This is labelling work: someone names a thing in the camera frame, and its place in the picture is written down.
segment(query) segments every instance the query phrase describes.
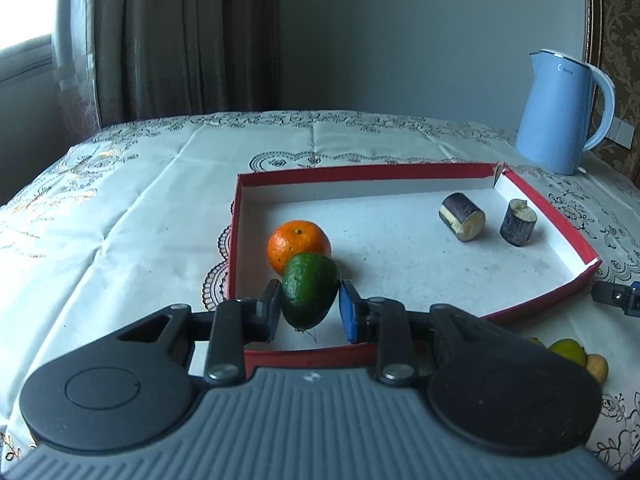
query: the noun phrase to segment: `electrical outlet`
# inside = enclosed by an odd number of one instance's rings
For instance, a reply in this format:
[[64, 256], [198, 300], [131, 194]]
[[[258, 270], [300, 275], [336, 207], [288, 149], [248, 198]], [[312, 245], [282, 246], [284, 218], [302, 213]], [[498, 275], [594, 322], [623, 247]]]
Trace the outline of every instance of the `electrical outlet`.
[[613, 140], [613, 142], [616, 142], [616, 139], [618, 138], [618, 129], [620, 127], [620, 123], [622, 121], [617, 118], [617, 117], [613, 117], [613, 121], [611, 121], [611, 126], [609, 127], [609, 131], [607, 132], [607, 139], [609, 140]]
[[606, 137], [620, 146], [631, 149], [631, 142], [634, 140], [635, 130], [636, 128], [632, 124], [614, 117]]
[[635, 126], [627, 123], [626, 121], [620, 121], [618, 132], [616, 134], [616, 142], [625, 148], [631, 149], [631, 143], [634, 140]]

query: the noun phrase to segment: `wallpaper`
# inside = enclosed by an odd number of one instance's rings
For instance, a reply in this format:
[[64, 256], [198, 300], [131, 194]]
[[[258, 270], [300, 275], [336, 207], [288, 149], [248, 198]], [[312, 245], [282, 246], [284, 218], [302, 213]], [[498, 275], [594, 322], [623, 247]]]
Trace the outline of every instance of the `wallpaper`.
[[[602, 62], [616, 86], [616, 116], [640, 124], [640, 0], [602, 0]], [[596, 99], [594, 122], [600, 123], [604, 101]], [[620, 173], [640, 185], [640, 139], [634, 134], [631, 150], [604, 139], [593, 151]]]

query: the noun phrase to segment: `black circular cover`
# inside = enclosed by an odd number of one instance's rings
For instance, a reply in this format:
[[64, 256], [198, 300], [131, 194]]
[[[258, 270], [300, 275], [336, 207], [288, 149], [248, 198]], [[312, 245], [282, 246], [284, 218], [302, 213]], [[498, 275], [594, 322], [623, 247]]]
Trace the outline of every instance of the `black circular cover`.
[[154, 345], [103, 339], [36, 370], [20, 410], [37, 440], [84, 452], [138, 446], [175, 425], [194, 387]]
[[525, 340], [474, 344], [443, 365], [428, 387], [430, 405], [452, 430], [521, 456], [585, 444], [600, 396], [584, 368]]

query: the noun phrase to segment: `embroidered tablecloth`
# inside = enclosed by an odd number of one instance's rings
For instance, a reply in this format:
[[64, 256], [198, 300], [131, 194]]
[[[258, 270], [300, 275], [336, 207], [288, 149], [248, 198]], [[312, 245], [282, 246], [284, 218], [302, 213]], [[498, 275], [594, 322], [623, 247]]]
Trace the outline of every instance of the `embroidered tablecloth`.
[[[591, 153], [575, 176], [549, 174], [513, 140], [476, 123], [319, 111], [139, 121], [72, 147], [0, 208], [0, 470], [33, 447], [18, 409], [32, 370], [168, 304], [222, 299], [238, 173], [506, 162], [598, 251], [599, 279], [640, 279], [640, 192]], [[640, 320], [585, 292], [516, 330], [546, 344], [573, 337], [607, 357], [589, 448], [615, 470], [639, 457]]]

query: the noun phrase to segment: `metal screw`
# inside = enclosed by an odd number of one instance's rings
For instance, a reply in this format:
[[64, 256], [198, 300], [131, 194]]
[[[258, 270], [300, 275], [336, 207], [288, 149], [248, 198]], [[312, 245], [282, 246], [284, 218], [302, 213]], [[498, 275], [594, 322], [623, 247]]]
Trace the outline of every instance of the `metal screw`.
[[387, 365], [382, 370], [383, 375], [390, 381], [404, 381], [415, 374], [414, 367], [404, 363]]
[[209, 377], [215, 381], [228, 381], [238, 375], [238, 367], [229, 363], [214, 366], [209, 371]]

